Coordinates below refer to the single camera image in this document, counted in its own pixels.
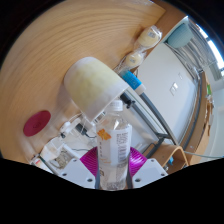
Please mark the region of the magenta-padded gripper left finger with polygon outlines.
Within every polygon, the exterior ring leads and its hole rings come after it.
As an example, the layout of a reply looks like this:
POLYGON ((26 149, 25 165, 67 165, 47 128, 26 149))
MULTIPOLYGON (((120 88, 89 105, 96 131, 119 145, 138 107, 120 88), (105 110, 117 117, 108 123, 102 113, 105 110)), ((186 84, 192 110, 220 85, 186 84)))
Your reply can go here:
POLYGON ((100 186, 100 174, 97 148, 92 148, 81 158, 73 158, 62 170, 59 176, 78 186, 89 189, 98 189, 100 186))

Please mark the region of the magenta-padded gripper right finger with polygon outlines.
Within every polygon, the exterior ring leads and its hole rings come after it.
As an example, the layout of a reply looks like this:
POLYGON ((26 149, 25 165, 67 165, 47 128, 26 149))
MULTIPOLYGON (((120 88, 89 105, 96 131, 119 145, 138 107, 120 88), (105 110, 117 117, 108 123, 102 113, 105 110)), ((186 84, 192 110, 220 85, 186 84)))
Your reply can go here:
POLYGON ((155 158, 147 159, 134 148, 130 148, 128 164, 127 188, 144 187, 167 176, 167 172, 155 158))

